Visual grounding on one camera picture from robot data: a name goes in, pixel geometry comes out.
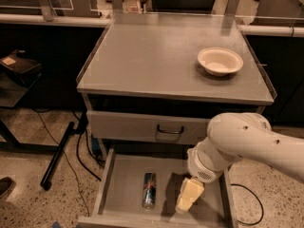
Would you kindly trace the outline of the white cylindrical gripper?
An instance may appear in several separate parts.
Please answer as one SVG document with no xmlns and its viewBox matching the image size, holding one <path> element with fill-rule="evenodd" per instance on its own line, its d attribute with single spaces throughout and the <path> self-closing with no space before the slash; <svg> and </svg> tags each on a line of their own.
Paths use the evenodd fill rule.
<svg viewBox="0 0 304 228">
<path fill-rule="evenodd" d="M 182 214 L 189 211 L 204 191 L 203 183 L 217 180 L 224 170 L 241 157 L 225 154 L 216 149 L 208 137 L 187 150 L 187 168 L 191 179 L 185 178 L 180 188 L 175 210 Z"/>
</svg>

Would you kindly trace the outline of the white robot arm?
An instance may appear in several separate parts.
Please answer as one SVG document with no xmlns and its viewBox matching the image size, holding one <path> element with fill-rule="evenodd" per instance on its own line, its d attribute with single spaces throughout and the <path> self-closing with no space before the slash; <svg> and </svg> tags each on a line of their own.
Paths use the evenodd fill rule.
<svg viewBox="0 0 304 228">
<path fill-rule="evenodd" d="M 182 182 L 176 211 L 188 212 L 206 183 L 217 180 L 243 158 L 304 182 L 304 140 L 275 133 L 257 113 L 222 113 L 208 123 L 205 139 L 187 150 L 191 177 Z"/>
</svg>

